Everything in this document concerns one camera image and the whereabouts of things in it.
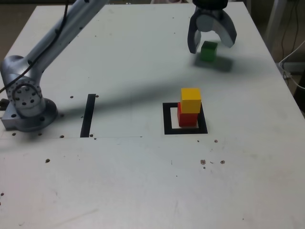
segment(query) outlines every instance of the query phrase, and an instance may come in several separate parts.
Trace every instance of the stacked blocks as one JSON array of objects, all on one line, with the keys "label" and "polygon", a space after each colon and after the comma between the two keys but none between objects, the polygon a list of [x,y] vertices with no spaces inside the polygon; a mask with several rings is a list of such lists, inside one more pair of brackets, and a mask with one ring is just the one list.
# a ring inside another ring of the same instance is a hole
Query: stacked blocks
[{"label": "stacked blocks", "polygon": [[178,103],[177,111],[179,126],[196,126],[200,108],[201,96],[199,88],[182,88],[181,101]]},{"label": "stacked blocks", "polygon": [[216,58],[217,43],[205,41],[201,47],[200,59],[213,62]]}]

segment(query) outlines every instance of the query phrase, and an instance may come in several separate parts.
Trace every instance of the white table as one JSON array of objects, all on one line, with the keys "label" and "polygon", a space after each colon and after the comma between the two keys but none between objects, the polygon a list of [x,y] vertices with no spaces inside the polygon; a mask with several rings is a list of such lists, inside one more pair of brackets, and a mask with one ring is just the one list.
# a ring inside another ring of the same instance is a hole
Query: white table
[{"label": "white table", "polygon": [[[237,39],[211,66],[188,51],[193,11],[106,6],[45,71],[65,116],[41,136],[0,125],[1,229],[305,227],[303,116],[242,3],[225,9]],[[9,55],[62,13],[37,7]],[[208,134],[164,135],[162,103],[182,87],[201,88]],[[88,94],[94,137],[80,138]]]}]

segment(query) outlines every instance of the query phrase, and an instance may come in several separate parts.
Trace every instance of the floor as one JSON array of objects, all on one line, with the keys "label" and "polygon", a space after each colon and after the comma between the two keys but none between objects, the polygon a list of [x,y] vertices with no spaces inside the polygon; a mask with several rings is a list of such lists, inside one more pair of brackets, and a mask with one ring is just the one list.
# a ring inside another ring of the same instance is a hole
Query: floor
[{"label": "floor", "polygon": [[[5,36],[0,36],[0,60],[5,58],[35,8],[36,5],[0,5],[0,31],[5,33]],[[282,55],[280,47],[275,47],[274,55],[279,59],[277,56]],[[294,79],[298,82],[300,76],[294,76]],[[291,80],[288,87],[294,94],[296,85]]]}]

